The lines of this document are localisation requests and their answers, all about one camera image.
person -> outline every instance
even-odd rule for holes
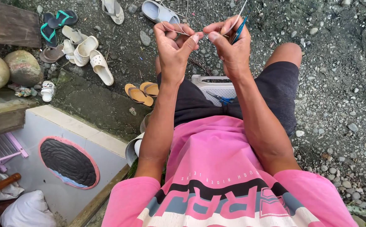
[[[302,171],[294,158],[288,136],[296,126],[300,47],[279,45],[253,79],[249,31],[243,28],[233,45],[221,35],[235,20],[203,29],[237,94],[221,107],[185,79],[187,59],[204,34],[181,25],[190,37],[176,39],[180,27],[155,25],[159,95],[135,177],[112,189],[103,227],[357,226],[336,187]]]

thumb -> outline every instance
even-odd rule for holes
[[[216,46],[219,58],[224,61],[224,58],[231,52],[232,45],[218,32],[211,32],[208,34],[208,39]]]
[[[187,58],[189,58],[191,52],[196,48],[199,39],[200,36],[197,33],[192,35],[184,42],[179,52],[183,53]]]

dirt ground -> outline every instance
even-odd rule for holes
[[[68,64],[64,69],[75,77],[67,80],[69,84],[61,81],[64,92],[54,96],[54,104],[125,140],[138,134],[139,122],[151,109],[128,100],[124,86],[156,82],[157,56],[151,31],[154,23],[141,12],[143,0],[119,0],[125,8],[121,25],[103,13],[100,0],[1,1],[35,12],[40,5],[43,13],[75,10],[79,22],[71,27],[98,38],[115,82],[106,86],[90,65],[79,68]],[[244,2],[165,0],[163,4],[184,16],[180,21],[201,31],[212,22],[239,13]],[[128,10],[131,4],[138,7],[134,13]],[[347,207],[366,220],[366,0],[251,0],[244,12],[248,9],[251,13],[246,25],[252,35],[250,68],[254,77],[280,43],[297,43],[305,54],[295,100],[298,135],[291,138],[297,161],[306,171],[331,180]],[[151,38],[149,46],[141,43],[140,31]],[[59,41],[64,39],[60,30],[57,34]],[[222,74],[215,47],[206,38],[199,44],[191,57],[213,73]],[[58,67],[66,63],[63,58]],[[46,76],[57,82],[59,72],[48,74],[49,67]],[[192,74],[206,72],[189,65],[186,76]],[[127,112],[131,107],[137,109],[135,116]]]

hand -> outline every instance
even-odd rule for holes
[[[251,35],[246,26],[243,27],[238,41],[233,45],[221,35],[235,23],[237,17],[228,18],[225,22],[212,23],[203,29],[204,33],[209,34],[208,39],[216,46],[218,56],[223,61],[224,72],[231,80],[248,75],[247,72],[250,72]],[[235,26],[226,35],[233,36],[242,22],[243,19],[239,17]]]
[[[175,40],[177,37],[175,31],[184,32],[190,36],[180,35]],[[187,24],[178,26],[165,21],[154,26],[154,34],[159,52],[162,83],[180,85],[186,72],[187,59],[193,50],[198,49],[197,43],[204,34],[194,32]]]

white slide sandal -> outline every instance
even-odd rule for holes
[[[117,0],[102,0],[102,10],[105,14],[109,15],[116,24],[122,24],[124,22],[124,11]]]
[[[92,50],[97,49],[99,46],[99,42],[97,41],[96,37],[90,36],[81,44],[79,44],[75,51],[75,64],[79,67],[86,65],[89,62],[89,54]]]
[[[105,85],[110,86],[114,83],[113,75],[109,70],[109,66],[106,63],[105,58],[97,50],[90,52],[90,64],[93,67],[93,71],[99,75]]]
[[[75,64],[74,51],[75,48],[71,41],[64,40],[64,49],[62,49],[62,52],[65,54],[65,58],[68,59],[72,64]]]
[[[88,36],[82,34],[79,29],[72,29],[66,25],[62,28],[62,34],[65,35],[74,45],[78,45],[88,38]]]
[[[155,23],[162,21],[166,21],[171,24],[180,23],[180,19],[175,12],[152,0],[146,0],[144,3],[142,3],[141,10],[146,17]]]
[[[55,85],[46,80],[43,82],[43,84],[41,85],[42,88],[41,88],[41,95],[43,95],[43,101],[44,102],[51,102],[51,99],[53,97],[53,94],[54,94],[54,87]]]

